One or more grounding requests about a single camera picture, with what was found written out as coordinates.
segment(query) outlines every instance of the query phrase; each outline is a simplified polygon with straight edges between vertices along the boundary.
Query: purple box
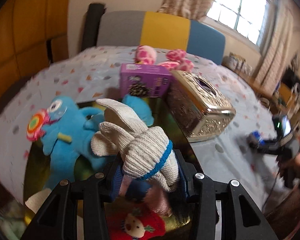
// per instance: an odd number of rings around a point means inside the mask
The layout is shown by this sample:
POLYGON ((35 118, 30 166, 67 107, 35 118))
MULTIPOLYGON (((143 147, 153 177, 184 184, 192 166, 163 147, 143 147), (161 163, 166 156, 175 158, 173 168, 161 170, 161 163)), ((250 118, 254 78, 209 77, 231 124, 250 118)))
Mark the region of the purple box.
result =
POLYGON ((172 76, 164 66, 122 64, 120 71, 121 97, 162 97, 172 76))

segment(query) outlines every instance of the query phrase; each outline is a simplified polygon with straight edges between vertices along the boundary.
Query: gold tissue box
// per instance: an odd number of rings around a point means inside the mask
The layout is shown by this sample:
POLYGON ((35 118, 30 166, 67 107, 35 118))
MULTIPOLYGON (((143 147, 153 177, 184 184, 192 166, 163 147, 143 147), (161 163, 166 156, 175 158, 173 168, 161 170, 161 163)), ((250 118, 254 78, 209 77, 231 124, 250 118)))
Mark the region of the gold tissue box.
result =
POLYGON ((189 142, 218 136, 235 116, 231 103, 205 78, 172 70, 168 106, 189 142))

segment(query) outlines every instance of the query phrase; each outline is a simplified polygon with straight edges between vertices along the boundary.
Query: bedsheet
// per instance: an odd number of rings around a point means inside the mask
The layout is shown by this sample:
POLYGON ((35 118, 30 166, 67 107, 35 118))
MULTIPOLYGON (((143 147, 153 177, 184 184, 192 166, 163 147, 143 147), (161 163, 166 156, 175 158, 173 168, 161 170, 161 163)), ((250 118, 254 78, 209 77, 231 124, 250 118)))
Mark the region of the bedsheet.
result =
MULTIPOLYGON (((97 98, 119 98, 121 63, 133 63, 136 47, 103 46, 89 48, 77 56, 40 71, 13 98, 0 115, 0 182, 23 203, 23 182, 31 143, 26 126, 39 108, 47 108, 56 95, 71 96, 76 102, 97 98)), ((157 62, 164 61, 165 49, 156 49, 157 62)), ((257 101, 252 89, 235 73, 212 61, 187 54, 193 72, 212 82, 234 108, 236 116, 215 139, 191 146, 204 172, 213 180, 242 183, 259 208, 269 192, 277 171, 275 156, 253 153, 246 136, 259 130, 265 137, 276 135, 271 114, 257 101)), ((274 200, 286 189, 279 181, 274 200)))

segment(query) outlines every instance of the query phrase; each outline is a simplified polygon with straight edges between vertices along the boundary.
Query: blue plush toy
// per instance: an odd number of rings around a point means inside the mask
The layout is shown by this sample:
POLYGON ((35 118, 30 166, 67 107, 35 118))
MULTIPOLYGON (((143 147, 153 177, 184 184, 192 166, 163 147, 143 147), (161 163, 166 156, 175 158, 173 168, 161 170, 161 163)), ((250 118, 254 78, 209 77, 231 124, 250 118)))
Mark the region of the blue plush toy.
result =
POLYGON ((154 118, 152 117, 152 111, 144 100, 127 94, 123 97, 122 103, 130 106, 146 126, 153 125, 154 118))
POLYGON ((103 111, 95 107, 79 109, 66 96, 55 97, 47 109, 51 124, 42 126, 43 153, 51 156, 50 177, 45 187, 53 189, 62 179, 74 181, 74 165, 79 157, 86 157, 95 172, 102 171, 115 156, 95 156, 91 150, 92 136, 99 130, 97 120, 104 120, 103 111), (87 116, 94 115, 94 120, 87 116))
MULTIPOLYGON (((130 106, 147 126, 154 122, 149 106, 141 98, 126 95, 122 102, 130 106)), ((44 187, 53 189, 62 179, 74 181, 74 165, 80 155, 86 157, 95 172, 115 159, 115 156, 99 157, 91 150, 91 139, 104 121, 104 112, 95 107, 79 109, 66 96, 55 97, 50 107, 39 110, 29 122, 27 138, 41 138, 43 153, 50 155, 50 176, 44 187)))

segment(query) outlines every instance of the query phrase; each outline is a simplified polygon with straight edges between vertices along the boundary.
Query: googly eye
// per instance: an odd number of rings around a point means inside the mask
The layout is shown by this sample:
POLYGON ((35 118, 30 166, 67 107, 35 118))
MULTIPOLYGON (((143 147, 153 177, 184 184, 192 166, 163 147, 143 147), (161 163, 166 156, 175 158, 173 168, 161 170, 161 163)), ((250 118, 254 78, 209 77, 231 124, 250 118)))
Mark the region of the googly eye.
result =
POLYGON ((47 109, 47 112, 48 113, 53 113, 53 112, 57 111, 60 108, 61 105, 62 105, 62 100, 57 99, 56 101, 52 102, 52 104, 47 109))

